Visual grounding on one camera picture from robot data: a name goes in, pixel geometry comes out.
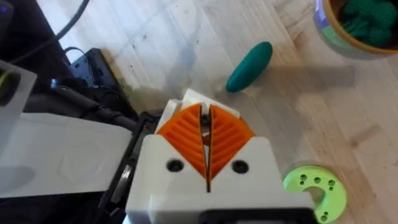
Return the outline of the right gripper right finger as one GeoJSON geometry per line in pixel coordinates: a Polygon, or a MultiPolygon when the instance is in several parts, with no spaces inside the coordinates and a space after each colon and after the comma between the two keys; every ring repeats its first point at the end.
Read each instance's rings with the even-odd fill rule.
{"type": "Polygon", "coordinates": [[[283,191],[269,140],[256,136],[243,119],[210,106],[210,192],[243,194],[283,191]]]}

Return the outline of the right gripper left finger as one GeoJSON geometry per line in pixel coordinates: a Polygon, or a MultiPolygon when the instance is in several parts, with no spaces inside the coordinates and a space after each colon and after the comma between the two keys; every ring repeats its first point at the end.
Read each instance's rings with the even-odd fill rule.
{"type": "Polygon", "coordinates": [[[190,213],[203,208],[206,162],[199,103],[174,113],[142,142],[126,212],[190,213]]]}

